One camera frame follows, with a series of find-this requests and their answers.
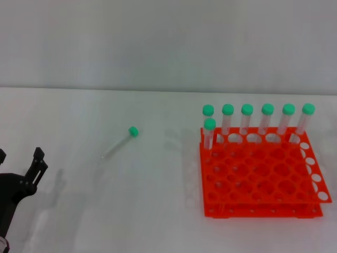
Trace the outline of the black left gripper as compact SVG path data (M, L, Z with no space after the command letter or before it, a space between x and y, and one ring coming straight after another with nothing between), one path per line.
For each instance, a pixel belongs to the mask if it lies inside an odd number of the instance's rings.
M0 173L0 237L6 237L16 208L21 200L35 194L35 188L48 168L45 153L37 147L26 174ZM0 149L0 165L6 153Z

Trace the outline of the clear test tube green cap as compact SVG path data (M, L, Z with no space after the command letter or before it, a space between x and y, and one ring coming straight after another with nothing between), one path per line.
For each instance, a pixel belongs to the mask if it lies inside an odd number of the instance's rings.
M306 103L302 107L302 114L298 120L296 130L291 134L289 142L298 143L300 136L306 131L311 116L315 112L315 106L312 103Z
M207 118L213 118L214 107L210 104L206 104L206 105L203 106L202 113L203 113L203 116L204 116L204 121Z
M247 135L250 126L251 115L253 114L253 106L251 104L244 104L241 108L241 123L239 133Z
M261 112L262 117L258 128L258 134L265 135L270 124L271 116L274 112L274 106L270 103L266 103L262 106Z
M112 144L110 144L102 153L101 159L108 160L110 156L119 150L123 145L135 139L139 135L139 130L135 126L131 126L126 133L124 133L119 139L115 140Z
M213 146L214 146L214 138L215 138L215 129L216 129L216 121L213 118L207 118L204 121L204 144L203 149L207 152L207 155L210 157Z
M222 107L222 127L221 127L221 135L223 137L223 143L226 142L227 136L230 133L231 128L231 119L234 113L234 106L231 104L224 104Z
M289 126L289 122L290 119L292 117L292 115L295 112L295 106L291 103L287 103L284 104L283 108L282 108L282 116L279 122L279 126L277 128L277 134L278 135L284 135L288 126Z

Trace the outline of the orange test tube rack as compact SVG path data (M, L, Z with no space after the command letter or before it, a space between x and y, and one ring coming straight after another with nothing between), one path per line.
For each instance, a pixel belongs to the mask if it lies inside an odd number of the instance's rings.
M210 150L200 146L204 214L211 218L315 218L332 199L307 134L290 127L260 137L256 127L241 137L238 128Z

